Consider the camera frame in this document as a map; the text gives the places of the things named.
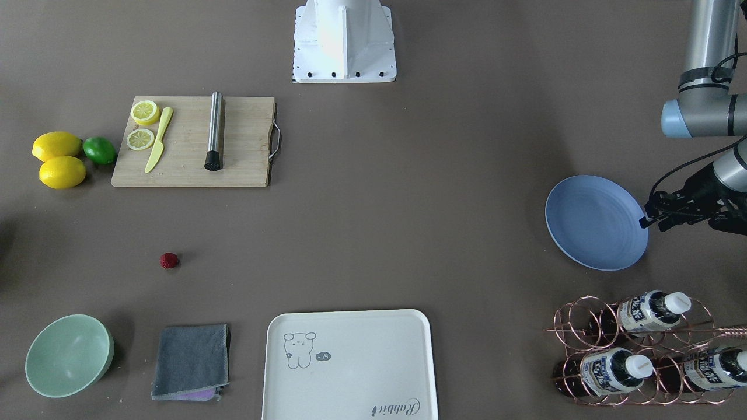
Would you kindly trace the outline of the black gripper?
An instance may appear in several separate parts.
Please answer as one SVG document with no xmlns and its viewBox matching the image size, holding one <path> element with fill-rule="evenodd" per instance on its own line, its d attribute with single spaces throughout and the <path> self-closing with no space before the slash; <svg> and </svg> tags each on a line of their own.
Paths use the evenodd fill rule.
<svg viewBox="0 0 747 420">
<path fill-rule="evenodd" d="M 638 221 L 642 229 L 657 224 L 665 232 L 677 225 L 707 221 L 712 229 L 746 235 L 745 193 L 723 184 L 708 164 L 674 193 L 656 191 Z"/>
</svg>

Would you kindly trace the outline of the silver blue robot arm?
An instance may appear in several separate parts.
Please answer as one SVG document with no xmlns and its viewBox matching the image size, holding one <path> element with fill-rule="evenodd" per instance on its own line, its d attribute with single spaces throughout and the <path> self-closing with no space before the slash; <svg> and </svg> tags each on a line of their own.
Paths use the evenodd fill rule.
<svg viewBox="0 0 747 420">
<path fill-rule="evenodd" d="M 744 1 L 694 1 L 688 49 L 678 97 L 662 107 L 661 128 L 669 138 L 737 137 L 713 154 L 715 161 L 667 193 L 653 186 L 638 221 L 665 232 L 707 221 L 712 229 L 745 234 L 746 101 L 730 86 L 739 57 L 738 19 Z"/>
</svg>

